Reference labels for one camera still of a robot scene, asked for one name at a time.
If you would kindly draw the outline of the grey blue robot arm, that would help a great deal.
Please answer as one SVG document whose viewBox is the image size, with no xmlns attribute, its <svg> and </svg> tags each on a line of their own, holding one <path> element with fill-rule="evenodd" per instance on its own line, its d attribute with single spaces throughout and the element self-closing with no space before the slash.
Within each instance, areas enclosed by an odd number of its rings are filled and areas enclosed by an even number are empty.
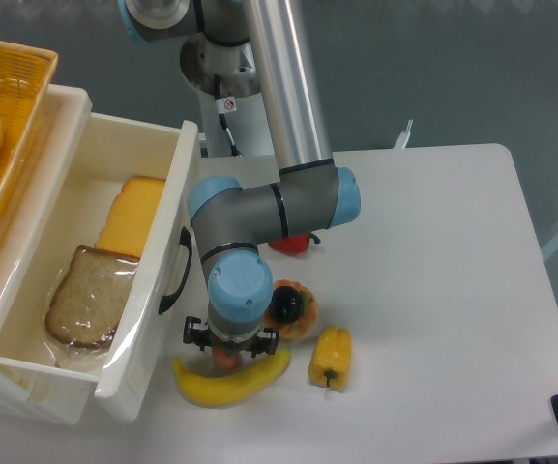
<svg viewBox="0 0 558 464">
<path fill-rule="evenodd" d="M 261 244 L 329 229 L 361 211 L 352 171 L 335 165 L 297 1 L 123 1 L 129 33 L 150 43 L 185 38 L 180 67 L 210 97 L 222 126 L 239 99 L 259 96 L 279 169 L 243 188 L 229 176 L 198 182 L 188 197 L 208 289 L 205 319 L 188 317 L 183 340 L 228 353 L 274 354 L 279 333 L 262 324 L 273 277 Z"/>
</svg>

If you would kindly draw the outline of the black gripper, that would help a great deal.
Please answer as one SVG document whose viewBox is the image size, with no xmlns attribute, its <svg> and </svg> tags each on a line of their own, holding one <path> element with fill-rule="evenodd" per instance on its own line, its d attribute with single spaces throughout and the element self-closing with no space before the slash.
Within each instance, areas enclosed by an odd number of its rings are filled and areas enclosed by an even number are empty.
<svg viewBox="0 0 558 464">
<path fill-rule="evenodd" d="M 226 333 L 210 323 L 203 323 L 200 318 L 187 316 L 183 329 L 183 343 L 195 345 L 201 351 L 206 347 L 221 348 L 227 354 L 233 355 L 241 351 L 248 351 L 255 358 L 257 355 L 274 355 L 279 345 L 279 330 L 254 325 L 244 333 Z"/>
</svg>

